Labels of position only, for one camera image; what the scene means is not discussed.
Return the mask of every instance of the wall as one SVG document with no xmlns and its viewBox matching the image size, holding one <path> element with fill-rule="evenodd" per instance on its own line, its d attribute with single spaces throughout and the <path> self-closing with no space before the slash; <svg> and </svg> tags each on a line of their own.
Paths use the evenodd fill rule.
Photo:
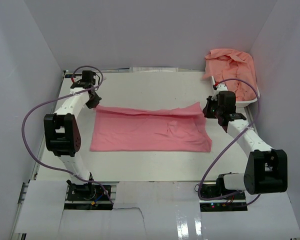
<svg viewBox="0 0 300 240">
<path fill-rule="evenodd" d="M 300 1 L 277 1 L 250 52 L 261 94 L 258 133 L 287 152 L 288 195 L 300 228 Z"/>
<path fill-rule="evenodd" d="M 249 51 L 276 0 L 25 0 L 62 69 L 203 69 L 210 49 Z"/>
<path fill-rule="evenodd" d="M 62 71 L 23 0 L 0 1 L 0 240 L 9 239 L 23 182 L 34 167 L 21 138 L 23 117 L 57 95 Z M 30 117 L 26 135 L 38 153 L 43 116 Z"/>
</svg>

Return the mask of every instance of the purple hose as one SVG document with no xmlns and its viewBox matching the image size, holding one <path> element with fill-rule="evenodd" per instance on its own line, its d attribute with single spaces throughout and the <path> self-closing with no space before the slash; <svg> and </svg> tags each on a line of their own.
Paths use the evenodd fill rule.
<svg viewBox="0 0 300 240">
<path fill-rule="evenodd" d="M 90 91 L 90 90 L 97 89 L 97 88 L 102 84 L 102 82 L 104 81 L 104 75 L 103 75 L 103 73 L 102 73 L 98 68 L 96 68 L 96 67 L 94 67 L 94 66 L 89 66 L 89 65 L 85 65 L 85 66 L 78 67 L 76 70 L 74 70 L 72 76 L 74 76 L 75 73 L 76 73 L 79 69 L 81 69 L 81 68 L 93 68 L 93 69 L 97 70 L 97 71 L 101 74 L 101 81 L 100 81 L 100 83 L 99 83 L 97 86 L 93 86 L 93 87 L 88 88 L 88 89 L 84 89 L 84 90 L 81 90 L 81 91 L 77 91 L 77 92 L 74 93 L 74 94 L 81 94 L 81 93 L 84 93 L 84 92 L 87 92 L 87 91 Z M 79 179 L 80 181 L 85 182 L 85 183 L 92 183 L 92 184 L 97 184 L 97 185 L 99 185 L 99 186 L 102 188 L 102 190 L 104 191 L 104 193 L 106 194 L 106 196 L 108 197 L 110 203 L 113 205 L 114 203 L 112 202 L 112 200 L 111 200 L 111 198 L 110 198 L 110 196 L 109 196 L 109 194 L 108 194 L 108 191 L 105 189 L 105 187 L 104 187 L 100 182 L 94 181 L 94 180 L 85 180 L 85 179 L 83 179 L 83 178 L 81 178 L 81 177 L 75 175 L 73 172 L 71 172 L 71 171 L 69 171 L 69 170 L 62 169 L 62 168 L 58 168 L 58 167 L 54 167 L 54 166 L 49 166 L 49 165 L 47 165 L 47 164 L 41 162 L 39 159 L 37 159 L 37 157 L 34 155 L 34 153 L 31 151 L 31 149 L 30 149 L 30 147 L 29 147 L 29 145 L 28 145 L 28 142 L 27 142 L 27 139 L 26 139 L 26 134 L 25 134 L 25 125 L 26 125 L 26 121 L 27 121 L 28 117 L 30 116 L 30 114 L 31 114 L 34 110 L 36 110 L 36 109 L 42 107 L 43 105 L 50 104 L 50 103 L 53 103 L 53 102 L 56 102 L 56 101 L 59 101 L 59 100 L 62 100 L 62 99 L 66 99 L 66 98 L 72 97 L 74 94 L 68 94 L 68 95 L 66 95 L 66 96 L 58 97 L 58 98 L 56 98 L 56 99 L 54 99 L 54 100 L 45 101 L 45 102 L 40 103 L 39 105 L 35 106 L 34 108 L 32 108 L 32 109 L 25 115 L 25 117 L 24 117 L 24 119 L 23 119 L 23 122 L 22 122 L 21 134 L 22 134 L 22 140 L 23 140 L 23 143 L 24 143 L 24 145 L 25 145 L 26 150 L 27 150 L 28 153 L 30 154 L 30 156 L 31 156 L 31 157 L 33 158 L 33 160 L 35 160 L 39 165 L 44 166 L 44 167 L 46 167 L 46 168 L 48 168 L 48 169 L 52 169 L 52 170 L 57 170 L 57 171 L 61 171 L 61 172 L 68 173 L 68 174 L 70 174 L 70 175 L 75 176 L 77 179 Z"/>
<path fill-rule="evenodd" d="M 199 183 L 199 187 L 198 187 L 198 196 L 199 196 L 199 199 L 200 200 L 204 200 L 204 201 L 210 201 L 210 200 L 219 200 L 219 199 L 223 199 L 223 198 L 228 198 L 228 197 L 231 197 L 231 196 L 234 196 L 234 195 L 237 195 L 237 194 L 240 194 L 242 193 L 242 191 L 235 191 L 233 193 L 229 193 L 229 194 L 226 194 L 226 195 L 222 195 L 222 196 L 217 196 L 217 197 L 212 197 L 212 198 L 203 198 L 201 196 L 201 188 L 202 188 L 202 185 L 208 175 L 208 173 L 210 172 L 210 170 L 213 168 L 213 166 L 218 162 L 218 160 L 221 158 L 221 156 L 243 135 L 245 134 L 245 132 L 248 130 L 249 127 L 251 127 L 255 122 L 256 120 L 258 119 L 259 117 L 259 114 L 260 114 L 260 98 L 258 96 L 258 92 L 257 90 L 247 81 L 244 81 L 244 80 L 241 80 L 241 79 L 238 79 L 238 78 L 228 78 L 228 79 L 225 79 L 225 80 L 222 80 L 220 81 L 218 84 L 222 84 L 224 82 L 227 82 L 227 81 L 230 81 L 230 80 L 235 80 L 235 81 L 239 81 L 239 82 L 242 82 L 244 84 L 247 84 L 255 93 L 255 96 L 256 96 L 256 99 L 257 99 L 257 103 L 258 103 L 258 111 L 254 117 L 254 120 L 249 123 L 249 125 L 242 131 L 238 134 L 238 136 L 236 136 L 220 153 L 219 155 L 215 158 L 215 160 L 211 163 L 211 165 L 208 167 L 208 169 L 205 171 L 200 183 Z"/>
</svg>

